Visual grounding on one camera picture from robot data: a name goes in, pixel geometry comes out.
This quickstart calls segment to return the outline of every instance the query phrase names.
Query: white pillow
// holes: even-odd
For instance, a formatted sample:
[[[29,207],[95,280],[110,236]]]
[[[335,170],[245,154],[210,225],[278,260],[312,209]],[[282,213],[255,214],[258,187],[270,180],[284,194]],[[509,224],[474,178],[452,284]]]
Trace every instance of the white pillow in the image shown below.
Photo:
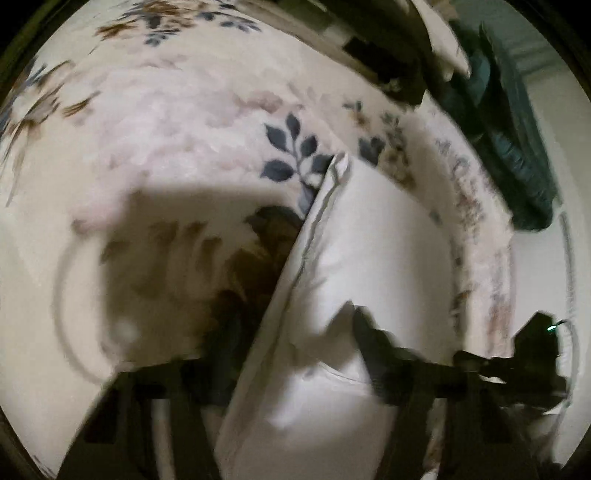
[[[349,300],[431,361],[447,362],[457,348],[448,239],[408,194],[341,156],[292,250],[220,430],[224,478],[373,478],[395,409],[372,394],[350,309],[342,310]]]

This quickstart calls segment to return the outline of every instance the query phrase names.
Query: pillowcase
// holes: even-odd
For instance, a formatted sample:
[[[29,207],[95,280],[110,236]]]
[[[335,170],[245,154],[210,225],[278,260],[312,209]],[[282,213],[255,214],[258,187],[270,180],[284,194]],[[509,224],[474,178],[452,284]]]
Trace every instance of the pillowcase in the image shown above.
[[[433,362],[458,345],[449,240],[424,208],[341,155],[290,254],[220,430],[224,478],[373,478],[395,408],[373,395],[352,301]]]

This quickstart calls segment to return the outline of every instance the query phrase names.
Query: dark green fabric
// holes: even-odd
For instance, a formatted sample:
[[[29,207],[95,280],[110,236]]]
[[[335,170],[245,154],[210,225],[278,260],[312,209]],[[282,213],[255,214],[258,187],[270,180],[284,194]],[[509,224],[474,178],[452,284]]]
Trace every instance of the dark green fabric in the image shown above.
[[[472,75],[454,74],[436,98],[480,156],[515,228],[542,230],[552,223],[557,188],[523,80],[485,24],[479,32],[451,25]]]

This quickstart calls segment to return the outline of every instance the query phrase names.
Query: dark object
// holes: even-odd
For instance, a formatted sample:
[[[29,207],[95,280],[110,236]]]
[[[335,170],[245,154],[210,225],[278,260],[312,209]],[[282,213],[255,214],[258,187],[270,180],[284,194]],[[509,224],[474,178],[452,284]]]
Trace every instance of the dark object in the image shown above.
[[[76,437],[57,480],[157,480],[151,406],[170,400],[174,469],[178,480],[221,480],[199,404],[186,388],[199,379],[199,361],[175,361],[119,374]]]
[[[421,478],[427,415],[435,398],[447,399],[440,480],[548,478],[541,477],[548,469],[536,464],[502,406],[533,401],[552,408],[566,396],[566,382],[556,374],[555,329],[551,317],[537,313],[516,335],[513,358],[488,361],[459,352],[455,366],[446,367],[396,347],[357,308],[353,332],[374,391],[400,408],[376,480]],[[506,383],[483,381],[479,375]]]
[[[513,213],[518,230],[552,223],[557,188],[521,76],[485,24],[474,32],[451,22],[472,75],[454,74],[435,94],[462,129]]]
[[[389,0],[323,0],[328,12],[356,37],[344,50],[377,75],[394,100],[419,105],[425,90],[439,92],[443,79],[423,19],[412,2],[405,12]]]

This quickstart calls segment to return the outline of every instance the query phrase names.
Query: blue leaf pattern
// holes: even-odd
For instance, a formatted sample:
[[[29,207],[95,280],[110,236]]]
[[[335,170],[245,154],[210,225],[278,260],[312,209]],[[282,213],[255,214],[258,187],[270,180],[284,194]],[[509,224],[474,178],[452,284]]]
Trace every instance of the blue leaf pattern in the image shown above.
[[[374,167],[378,165],[378,157],[381,152],[374,149],[366,138],[359,139],[359,156],[371,163]]]
[[[310,135],[300,145],[301,156],[304,158],[309,157],[314,152],[316,152],[316,148],[318,148],[318,140],[316,135]]]
[[[267,138],[271,142],[271,145],[282,152],[287,152],[285,132],[280,128],[275,128],[267,124],[265,124],[265,127],[267,129]]]
[[[293,113],[290,112],[289,115],[287,115],[287,119],[285,119],[285,124],[287,125],[287,129],[291,133],[291,138],[295,140],[300,134],[300,121],[296,118],[296,116]]]
[[[267,139],[277,150],[285,152],[295,159],[295,168],[286,161],[276,158],[265,163],[261,178],[268,178],[275,182],[282,182],[291,179],[297,174],[301,183],[298,207],[301,212],[306,215],[316,198],[316,194],[318,194],[318,188],[309,184],[310,175],[323,175],[330,165],[333,155],[319,153],[312,158],[311,162],[304,162],[305,159],[314,155],[318,150],[318,138],[316,135],[309,135],[301,141],[300,148],[298,149],[297,140],[301,133],[300,120],[290,112],[285,119],[285,126],[287,127],[287,131],[292,140],[291,146],[288,146],[287,144],[287,132],[281,128],[265,124],[265,128],[267,129]]]
[[[334,155],[315,155],[312,159],[312,172],[321,174],[326,173],[326,170],[329,168],[330,162],[332,161],[333,157]]]
[[[265,163],[261,178],[268,178],[273,181],[287,181],[296,171],[291,165],[283,160],[271,160]]]
[[[143,23],[148,30],[142,33],[146,35],[144,43],[157,47],[164,40],[178,34],[181,29],[194,27],[195,20],[212,22],[219,19],[218,25],[224,28],[237,28],[245,33],[251,30],[261,31],[254,20],[229,13],[236,11],[236,7],[228,1],[216,6],[209,5],[208,8],[214,9],[208,11],[200,11],[201,8],[199,2],[195,2],[192,7],[179,8],[168,0],[141,0],[124,12],[117,22],[98,28],[96,33],[106,40],[117,37],[122,31],[127,34],[141,32],[137,27]]]

